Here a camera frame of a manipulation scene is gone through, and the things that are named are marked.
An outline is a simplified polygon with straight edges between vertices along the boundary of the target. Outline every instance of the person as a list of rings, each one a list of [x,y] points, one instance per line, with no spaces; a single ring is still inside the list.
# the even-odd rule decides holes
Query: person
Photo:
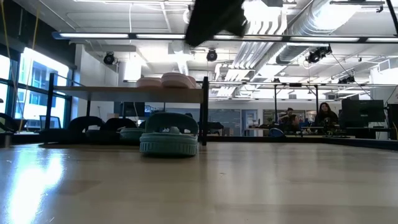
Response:
[[[296,114],[290,115],[289,122],[284,123],[281,128],[285,133],[300,131],[300,118]]]
[[[290,116],[293,115],[293,108],[287,108],[286,113],[279,117],[279,121],[282,123],[288,123],[290,121]]]
[[[314,123],[316,126],[334,125],[338,124],[338,117],[336,113],[330,109],[329,104],[323,102],[319,106],[319,111],[315,117]]]

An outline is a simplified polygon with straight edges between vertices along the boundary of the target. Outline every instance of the wire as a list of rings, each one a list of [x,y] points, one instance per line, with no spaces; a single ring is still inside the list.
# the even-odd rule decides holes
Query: wire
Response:
[[[129,8],[129,25],[130,25],[130,32],[132,32],[132,27],[131,27],[131,7],[132,7],[132,4],[130,4],[130,8]]]
[[[10,67],[9,67],[9,69],[10,69],[10,71],[11,71],[11,78],[12,78],[12,84],[14,85],[14,97],[16,97],[17,98],[17,101],[19,102],[19,97],[18,97],[18,88],[17,88],[17,78],[16,78],[16,76],[15,76],[15,74],[14,74],[14,70],[12,69],[12,65],[11,65],[11,53],[10,53],[10,46],[9,46],[9,42],[8,42],[8,34],[7,34],[7,23],[6,23],[6,16],[5,16],[5,13],[4,13],[4,3],[3,3],[3,0],[0,0],[0,2],[1,2],[1,14],[2,14],[2,23],[3,23],[3,28],[4,28],[4,38],[5,38],[5,40],[6,40],[6,47],[7,47],[7,54],[8,54],[8,59],[10,60]],[[20,111],[22,111],[22,106],[21,106],[21,104],[18,104],[18,106],[19,106],[19,110]]]
[[[39,26],[40,7],[41,7],[41,3],[39,2],[39,6],[37,7],[37,10],[36,10],[36,23],[35,23],[35,31],[34,31],[34,34],[33,34],[32,50],[35,50],[35,45],[36,45],[36,35],[37,35],[37,27]],[[32,67],[32,64],[33,64],[33,61],[32,61],[32,58],[30,58],[30,65],[29,65],[29,69],[28,69],[28,73],[27,73],[27,80],[26,80],[24,107],[23,107],[23,109],[21,111],[22,120],[24,119],[24,111],[25,111],[25,104],[26,104],[26,98],[27,98],[27,91],[29,89],[28,82],[29,82],[30,73],[31,73],[30,68]],[[22,122],[19,123],[19,130],[18,131],[20,132],[21,129],[22,129]]]
[[[342,64],[337,60],[337,58],[335,57],[335,55],[333,55],[333,53],[331,53],[331,55],[335,58],[335,60],[336,60],[337,63],[340,65],[340,67],[344,70],[344,72],[346,72],[347,75],[351,76],[351,74],[348,73],[347,70],[342,66]],[[355,83],[356,83],[366,94],[368,94],[368,96],[369,96],[372,100],[374,100],[373,97],[369,94],[369,92],[366,91],[358,82],[355,81]]]
[[[163,11],[163,12],[172,12],[172,11],[185,11],[186,9],[156,9],[153,7],[149,7],[145,4],[136,4],[139,7],[143,7],[144,9],[150,9],[150,10],[155,10],[155,11]]]

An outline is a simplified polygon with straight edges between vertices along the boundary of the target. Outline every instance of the woman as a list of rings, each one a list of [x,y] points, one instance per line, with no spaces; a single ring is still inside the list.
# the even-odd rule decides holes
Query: woman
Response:
[[[338,124],[338,117],[335,112],[330,109],[329,104],[324,102],[321,103],[319,112],[315,117],[315,125],[324,126],[328,124]]]

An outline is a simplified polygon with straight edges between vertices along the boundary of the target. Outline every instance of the window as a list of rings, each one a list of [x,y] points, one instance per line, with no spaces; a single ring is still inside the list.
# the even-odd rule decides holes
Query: window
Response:
[[[61,77],[66,78],[68,72],[69,68],[66,65],[52,60],[34,50],[25,48],[24,53],[21,54],[18,82],[48,90],[51,73],[57,73]],[[54,85],[67,85],[67,80],[61,77],[54,77]]]
[[[0,113],[6,112],[7,91],[8,86],[6,84],[0,84]]]
[[[10,77],[10,60],[3,56],[0,55],[0,78],[3,79],[9,79]]]
[[[15,118],[22,118],[22,111],[24,119],[27,119],[28,128],[40,128],[40,115],[45,115],[47,112],[47,95],[37,93],[34,91],[27,91],[25,89],[18,89],[18,96],[26,97],[25,107],[24,100],[17,101]],[[60,97],[53,97],[51,116],[60,118],[61,126],[63,126],[63,119],[65,114],[65,99]]]

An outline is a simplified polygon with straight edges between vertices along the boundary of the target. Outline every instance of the cable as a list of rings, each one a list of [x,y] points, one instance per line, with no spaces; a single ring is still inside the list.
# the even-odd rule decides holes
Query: cable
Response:
[[[132,7],[132,4],[130,4],[130,8],[129,8],[129,25],[130,25],[130,32],[132,32],[132,27],[131,27],[131,7]]]
[[[338,63],[338,64],[340,65],[340,67],[347,73],[347,75],[351,76],[351,74],[349,74],[349,73],[347,72],[347,70],[342,66],[342,64],[337,60],[337,58],[335,57],[335,55],[333,55],[333,53],[331,53],[331,55],[335,58],[335,60],[337,61],[337,63]],[[369,96],[372,100],[374,100],[373,97],[369,94],[369,92],[367,92],[358,82],[355,81],[355,83],[356,83],[366,94],[368,94],[368,96]]]
[[[14,93],[15,93],[15,94],[14,94],[14,97],[16,97],[16,98],[17,98],[17,101],[19,102],[18,88],[17,88],[17,78],[16,78],[16,76],[15,76],[15,74],[14,74],[14,70],[12,69],[12,66],[11,66],[11,53],[10,53],[10,46],[9,46],[9,42],[8,42],[6,16],[5,16],[5,13],[4,13],[4,3],[3,3],[3,0],[0,0],[0,2],[1,2],[2,23],[3,23],[3,28],[4,28],[4,38],[5,38],[5,40],[6,40],[6,47],[7,47],[8,59],[10,60],[10,67],[9,67],[9,69],[10,69],[10,71],[11,71],[11,78],[12,78],[12,81],[13,81],[12,84],[14,85]],[[22,106],[21,106],[21,104],[19,104],[19,110],[22,111]]]
[[[35,24],[35,31],[34,31],[34,34],[33,34],[32,50],[35,50],[35,45],[36,45],[36,35],[37,35],[37,27],[39,26],[39,13],[40,13],[40,7],[41,7],[41,3],[39,2],[39,6],[37,7],[37,10],[36,10],[36,24]],[[27,96],[27,91],[28,91],[28,89],[29,89],[28,82],[29,82],[30,73],[31,73],[30,68],[33,66],[32,64],[33,64],[33,61],[32,61],[32,59],[30,58],[30,65],[29,65],[29,70],[28,70],[27,80],[26,80],[24,107],[23,107],[23,109],[22,109],[22,111],[21,111],[22,120],[24,119],[24,111],[25,111],[25,104],[26,104],[26,98],[27,98],[26,96]],[[22,129],[22,122],[19,123],[19,130],[18,130],[18,131],[20,132],[21,129]]]

